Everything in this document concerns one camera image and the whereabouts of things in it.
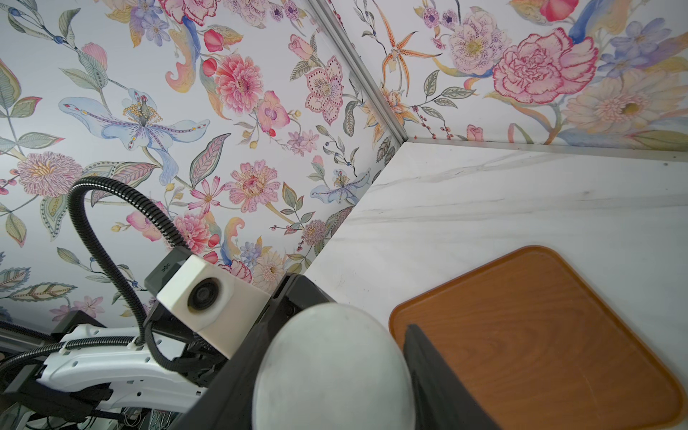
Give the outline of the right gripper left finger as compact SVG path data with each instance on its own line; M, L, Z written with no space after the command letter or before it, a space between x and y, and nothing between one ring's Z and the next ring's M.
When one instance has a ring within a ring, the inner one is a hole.
M175 429L252 429L254 387L261 362L278 331L295 315L333 299L303 275L287 275L210 388Z

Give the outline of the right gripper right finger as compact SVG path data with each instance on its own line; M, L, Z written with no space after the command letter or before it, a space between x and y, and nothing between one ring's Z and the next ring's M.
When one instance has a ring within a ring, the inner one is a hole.
M406 329L403 356L411 376L417 429L499 428L415 324Z

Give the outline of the brown wooden tray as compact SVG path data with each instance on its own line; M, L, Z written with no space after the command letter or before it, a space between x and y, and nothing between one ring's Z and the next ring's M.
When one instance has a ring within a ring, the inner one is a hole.
M410 299L418 326L505 429L664 429L687 415L669 368L555 251L530 245Z

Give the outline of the white jar lid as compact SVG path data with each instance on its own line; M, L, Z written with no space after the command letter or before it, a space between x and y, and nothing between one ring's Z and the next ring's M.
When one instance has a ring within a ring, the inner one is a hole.
M413 429L410 371L390 333L353 306L292 318L267 349L254 386L255 429Z

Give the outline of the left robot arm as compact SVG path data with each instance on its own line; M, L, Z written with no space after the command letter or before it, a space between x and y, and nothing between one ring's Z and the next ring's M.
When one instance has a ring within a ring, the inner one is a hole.
M137 333L74 311L53 333L30 334L40 347L2 360L1 394L39 417L72 423L191 410L224 356L187 330L154 333L152 349L136 344Z

